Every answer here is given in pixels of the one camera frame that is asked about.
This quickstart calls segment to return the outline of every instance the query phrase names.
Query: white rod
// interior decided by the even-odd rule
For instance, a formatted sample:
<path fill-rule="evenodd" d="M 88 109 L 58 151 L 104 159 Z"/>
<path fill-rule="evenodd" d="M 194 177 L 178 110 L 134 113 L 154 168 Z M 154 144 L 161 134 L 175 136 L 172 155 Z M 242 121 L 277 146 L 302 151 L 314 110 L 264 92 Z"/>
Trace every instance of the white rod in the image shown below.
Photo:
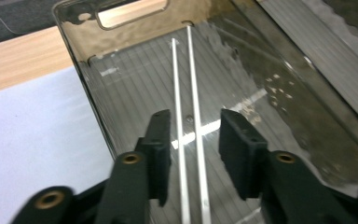
<path fill-rule="evenodd" d="M 191 27 L 187 26 L 187 39 L 188 39 L 188 54 L 190 60 L 190 73 L 191 73 L 191 91 L 193 95 L 194 107 L 194 124 L 196 133 L 196 146 L 197 146 L 197 160 L 199 167 L 199 182 L 200 182 L 200 203 L 202 223 L 211 223 L 211 208 L 209 204 L 208 182 L 205 169 L 205 156 L 202 144 L 201 121 L 200 121 L 200 102 L 199 91 L 197 88 L 196 65 L 194 63 L 193 40 L 191 37 Z"/>
<path fill-rule="evenodd" d="M 176 39 L 172 39 L 172 58 L 173 58 L 173 86 L 175 91 L 175 109 L 176 109 L 176 130 L 179 150 L 179 180 L 181 190 L 182 223 L 190 224 L 190 204 L 188 201 L 187 174 L 186 174 L 186 156 L 183 146 L 183 126 L 182 126 L 182 107 L 180 102 L 180 85 L 178 74 L 178 62 L 176 56 Z"/>

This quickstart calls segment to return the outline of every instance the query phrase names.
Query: cable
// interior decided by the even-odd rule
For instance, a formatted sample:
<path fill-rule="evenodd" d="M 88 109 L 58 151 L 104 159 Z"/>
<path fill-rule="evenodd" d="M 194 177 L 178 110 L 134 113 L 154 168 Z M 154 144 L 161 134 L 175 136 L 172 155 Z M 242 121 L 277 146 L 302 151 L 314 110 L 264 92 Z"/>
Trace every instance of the cable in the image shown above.
<path fill-rule="evenodd" d="M 14 32 L 13 30 L 11 30 L 7 24 L 2 20 L 2 18 L 0 17 L 0 22 L 2 22 L 2 24 L 4 24 L 4 26 L 13 34 L 13 35 L 28 35 L 31 32 Z"/>

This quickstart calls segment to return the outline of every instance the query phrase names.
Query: wooden table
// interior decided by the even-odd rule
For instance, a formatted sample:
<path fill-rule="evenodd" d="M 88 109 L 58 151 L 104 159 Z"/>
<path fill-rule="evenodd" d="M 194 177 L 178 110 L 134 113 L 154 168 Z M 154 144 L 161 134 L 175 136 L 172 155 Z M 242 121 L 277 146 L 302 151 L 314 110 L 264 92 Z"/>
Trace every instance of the wooden table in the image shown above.
<path fill-rule="evenodd" d="M 0 90 L 72 66 L 58 28 L 0 43 Z"/>

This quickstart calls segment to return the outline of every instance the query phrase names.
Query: white surface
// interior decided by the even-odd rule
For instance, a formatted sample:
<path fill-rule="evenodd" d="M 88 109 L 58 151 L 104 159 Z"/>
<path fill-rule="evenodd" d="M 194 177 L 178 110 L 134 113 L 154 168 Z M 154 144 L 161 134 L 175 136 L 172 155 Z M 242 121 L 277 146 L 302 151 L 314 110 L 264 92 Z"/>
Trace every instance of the white surface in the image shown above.
<path fill-rule="evenodd" d="M 0 91 L 0 223 L 39 190 L 79 193 L 112 165 L 74 67 Z"/>

